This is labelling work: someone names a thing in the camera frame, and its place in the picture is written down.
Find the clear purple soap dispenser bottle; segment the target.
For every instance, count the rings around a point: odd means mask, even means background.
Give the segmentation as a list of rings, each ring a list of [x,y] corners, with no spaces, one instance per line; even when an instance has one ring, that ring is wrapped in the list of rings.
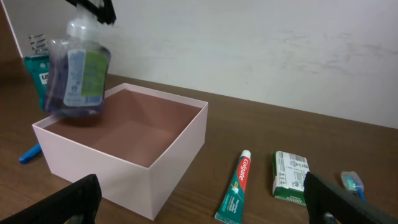
[[[67,24],[67,35],[49,41],[49,75],[44,111],[81,117],[104,113],[110,51],[98,42],[97,16],[81,4]]]

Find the pink cardboard box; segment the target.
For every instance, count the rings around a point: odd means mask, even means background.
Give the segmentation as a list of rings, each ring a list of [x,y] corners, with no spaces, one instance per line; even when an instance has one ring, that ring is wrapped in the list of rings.
[[[101,116],[33,124],[51,173],[98,178],[104,198],[153,220],[205,142],[208,103],[120,84]]]

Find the teal Listerine mouthwash bottle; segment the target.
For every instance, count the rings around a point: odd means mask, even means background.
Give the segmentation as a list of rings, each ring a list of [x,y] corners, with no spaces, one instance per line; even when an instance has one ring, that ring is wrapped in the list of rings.
[[[44,108],[44,99],[49,74],[49,48],[45,34],[30,35],[29,42],[33,55],[24,57],[24,65],[32,75],[35,89],[39,97],[39,106]]]

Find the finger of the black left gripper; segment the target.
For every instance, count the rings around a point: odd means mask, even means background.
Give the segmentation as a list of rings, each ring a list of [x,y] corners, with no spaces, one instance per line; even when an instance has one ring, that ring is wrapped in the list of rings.
[[[90,13],[97,17],[97,21],[101,24],[106,23],[107,25],[114,25],[116,22],[116,13],[114,11],[112,0],[102,0],[99,6],[95,6],[94,3],[89,0],[66,0],[73,6],[83,6]]]

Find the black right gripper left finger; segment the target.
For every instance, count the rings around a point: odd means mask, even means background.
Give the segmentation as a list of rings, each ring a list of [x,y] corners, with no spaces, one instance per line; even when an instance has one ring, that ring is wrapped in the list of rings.
[[[70,184],[47,198],[3,220],[7,223],[86,223],[94,224],[102,193],[94,174]]]

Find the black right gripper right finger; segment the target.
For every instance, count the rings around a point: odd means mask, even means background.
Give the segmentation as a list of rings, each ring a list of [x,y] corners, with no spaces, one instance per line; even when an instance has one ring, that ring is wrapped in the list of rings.
[[[311,172],[306,174],[303,194],[310,224],[326,223],[327,213],[340,223],[397,224],[397,218]]]

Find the green white Dettol soap box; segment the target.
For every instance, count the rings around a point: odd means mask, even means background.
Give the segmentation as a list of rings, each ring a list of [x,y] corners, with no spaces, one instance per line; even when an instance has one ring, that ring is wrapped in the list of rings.
[[[273,185],[275,198],[306,206],[304,180],[310,171],[305,157],[283,151],[276,151],[272,158]]]

